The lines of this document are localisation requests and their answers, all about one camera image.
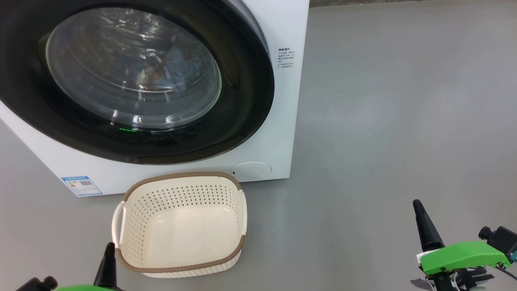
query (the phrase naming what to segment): front-loading washing machine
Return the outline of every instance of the front-loading washing machine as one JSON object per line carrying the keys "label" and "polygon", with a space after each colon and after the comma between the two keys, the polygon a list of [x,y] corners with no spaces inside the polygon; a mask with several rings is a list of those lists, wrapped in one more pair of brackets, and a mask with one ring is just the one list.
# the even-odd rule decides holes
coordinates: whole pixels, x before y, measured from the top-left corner
{"label": "front-loading washing machine", "polygon": [[309,0],[0,3],[0,118],[78,196],[288,178]]}

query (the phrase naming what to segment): washing machine door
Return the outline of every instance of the washing machine door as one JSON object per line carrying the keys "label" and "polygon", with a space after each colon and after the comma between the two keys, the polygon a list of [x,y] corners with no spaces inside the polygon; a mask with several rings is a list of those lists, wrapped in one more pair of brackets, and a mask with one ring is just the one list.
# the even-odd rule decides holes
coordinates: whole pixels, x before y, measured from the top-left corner
{"label": "washing machine door", "polygon": [[176,164],[226,152],[266,119],[256,25],[222,0],[0,3],[0,98],[95,156]]}

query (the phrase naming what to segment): black cable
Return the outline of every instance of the black cable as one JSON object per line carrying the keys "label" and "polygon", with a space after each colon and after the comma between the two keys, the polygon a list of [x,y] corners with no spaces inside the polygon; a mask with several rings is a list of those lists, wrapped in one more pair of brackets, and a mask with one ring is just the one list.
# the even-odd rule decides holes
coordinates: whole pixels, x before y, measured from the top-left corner
{"label": "black cable", "polygon": [[514,278],[515,280],[517,280],[517,277],[516,277],[516,276],[514,276],[512,273],[508,272],[507,270],[505,270],[505,269],[501,268],[500,266],[497,266],[497,267],[495,267],[495,268],[496,268],[497,270],[499,270],[499,271],[501,271],[501,272],[505,273],[506,275],[508,275],[508,276],[510,276],[510,277],[512,277],[512,278]]}

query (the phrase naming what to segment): blue and white sticker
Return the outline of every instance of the blue and white sticker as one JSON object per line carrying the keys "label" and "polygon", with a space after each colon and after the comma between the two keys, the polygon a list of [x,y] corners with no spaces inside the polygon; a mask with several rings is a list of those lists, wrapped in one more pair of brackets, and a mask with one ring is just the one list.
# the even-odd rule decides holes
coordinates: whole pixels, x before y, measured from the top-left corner
{"label": "blue and white sticker", "polygon": [[87,176],[61,179],[78,197],[102,195],[101,190]]}

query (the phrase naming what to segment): perforated basket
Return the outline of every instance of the perforated basket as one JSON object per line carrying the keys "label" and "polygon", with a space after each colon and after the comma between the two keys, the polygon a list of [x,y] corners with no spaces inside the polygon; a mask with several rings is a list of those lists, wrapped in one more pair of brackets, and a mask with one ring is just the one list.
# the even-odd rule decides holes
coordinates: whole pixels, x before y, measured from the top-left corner
{"label": "perforated basket", "polygon": [[127,269],[155,278],[192,277],[237,262],[247,219],[244,192],[232,176],[174,174],[135,184],[115,210],[112,236]]}

